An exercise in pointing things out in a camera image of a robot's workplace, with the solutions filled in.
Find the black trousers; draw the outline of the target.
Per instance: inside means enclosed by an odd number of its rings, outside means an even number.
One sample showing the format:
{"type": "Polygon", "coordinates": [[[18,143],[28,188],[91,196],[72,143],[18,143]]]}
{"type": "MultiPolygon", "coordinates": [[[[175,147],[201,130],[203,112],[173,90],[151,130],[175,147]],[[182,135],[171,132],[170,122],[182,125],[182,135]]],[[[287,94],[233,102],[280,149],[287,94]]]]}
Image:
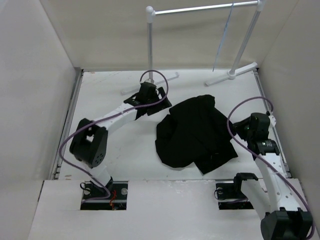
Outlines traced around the black trousers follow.
{"type": "Polygon", "coordinates": [[[233,124],[216,107],[215,97],[199,95],[182,101],[156,126],[155,148],[171,168],[195,164],[202,175],[237,158],[231,143],[233,124]]]}

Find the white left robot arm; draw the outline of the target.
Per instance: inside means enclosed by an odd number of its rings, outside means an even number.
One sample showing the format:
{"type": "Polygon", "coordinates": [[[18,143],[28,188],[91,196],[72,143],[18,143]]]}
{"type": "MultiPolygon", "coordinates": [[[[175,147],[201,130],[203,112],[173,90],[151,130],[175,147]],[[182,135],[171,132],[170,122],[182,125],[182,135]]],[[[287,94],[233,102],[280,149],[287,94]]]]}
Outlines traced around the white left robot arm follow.
{"type": "Polygon", "coordinates": [[[172,106],[167,98],[168,89],[143,82],[139,91],[123,101],[112,112],[103,116],[105,121],[83,118],[72,137],[69,152],[85,166],[91,177],[84,191],[92,199],[108,199],[112,195],[113,178],[103,163],[107,154],[108,137],[124,125],[144,115],[151,116],[172,106]]]}

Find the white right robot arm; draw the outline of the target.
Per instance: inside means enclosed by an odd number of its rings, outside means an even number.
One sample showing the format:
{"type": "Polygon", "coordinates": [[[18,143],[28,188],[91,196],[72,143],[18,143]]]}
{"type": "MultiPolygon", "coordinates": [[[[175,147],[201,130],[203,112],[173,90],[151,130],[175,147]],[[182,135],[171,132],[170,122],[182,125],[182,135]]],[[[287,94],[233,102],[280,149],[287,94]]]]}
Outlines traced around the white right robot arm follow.
{"type": "Polygon", "coordinates": [[[269,138],[270,117],[252,113],[233,125],[234,131],[247,143],[264,182],[261,186],[253,173],[240,172],[234,177],[232,192],[247,197],[260,218],[260,231],[265,240],[306,240],[313,229],[313,218],[303,208],[303,200],[285,177],[280,150],[269,138]]]}

